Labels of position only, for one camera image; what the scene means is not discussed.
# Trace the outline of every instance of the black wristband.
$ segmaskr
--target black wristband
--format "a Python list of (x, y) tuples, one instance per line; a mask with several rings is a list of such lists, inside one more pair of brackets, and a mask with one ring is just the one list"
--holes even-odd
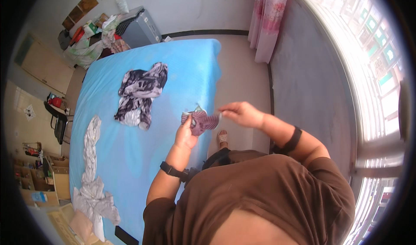
[(165, 161), (160, 164), (160, 169), (162, 169), (168, 175), (179, 177), (181, 182), (185, 182), (188, 178), (187, 173), (176, 170), (173, 166), (169, 165)]
[(275, 145), (273, 147), (273, 152), (276, 154), (288, 155), (290, 151), (293, 151), (296, 148), (301, 134), (302, 130), (297, 126), (294, 126), (294, 132), (290, 140), (284, 145), (282, 149)]

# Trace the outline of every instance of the foot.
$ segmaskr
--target foot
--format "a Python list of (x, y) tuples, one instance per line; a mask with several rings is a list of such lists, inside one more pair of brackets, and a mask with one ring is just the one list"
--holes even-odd
[(218, 133), (217, 139), (220, 149), (228, 148), (227, 132), (225, 130), (221, 130), (220, 133)]

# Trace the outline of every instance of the door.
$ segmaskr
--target door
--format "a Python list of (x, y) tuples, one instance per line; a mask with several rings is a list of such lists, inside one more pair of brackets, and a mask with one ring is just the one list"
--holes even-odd
[(33, 41), (21, 66), (49, 87), (67, 93), (74, 71), (38, 41)]

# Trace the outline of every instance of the gray floral clothing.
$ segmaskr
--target gray floral clothing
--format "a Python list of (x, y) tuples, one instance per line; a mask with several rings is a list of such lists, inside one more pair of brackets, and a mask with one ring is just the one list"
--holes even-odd
[(114, 119), (128, 126), (148, 130), (151, 108), (155, 97), (160, 96), (168, 79), (168, 65), (158, 62), (149, 71), (130, 70), (119, 89), (119, 110)]

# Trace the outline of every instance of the black chair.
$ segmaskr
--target black chair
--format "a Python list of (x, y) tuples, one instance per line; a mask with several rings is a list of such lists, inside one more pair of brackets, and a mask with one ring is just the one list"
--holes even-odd
[[(60, 145), (62, 145), (62, 142), (68, 143), (68, 141), (65, 141), (65, 130), (67, 128), (68, 122), (72, 122), (73, 120), (68, 120), (68, 117), (73, 117), (74, 115), (66, 116), (64, 113), (61, 113), (54, 109), (52, 106), (48, 104), (48, 102), (44, 101), (43, 104), (45, 105), (45, 108), (49, 113), (52, 114), (51, 118), (51, 128), (55, 131), (55, 137), (57, 138)], [(52, 127), (53, 118), (56, 118), (55, 128)]]

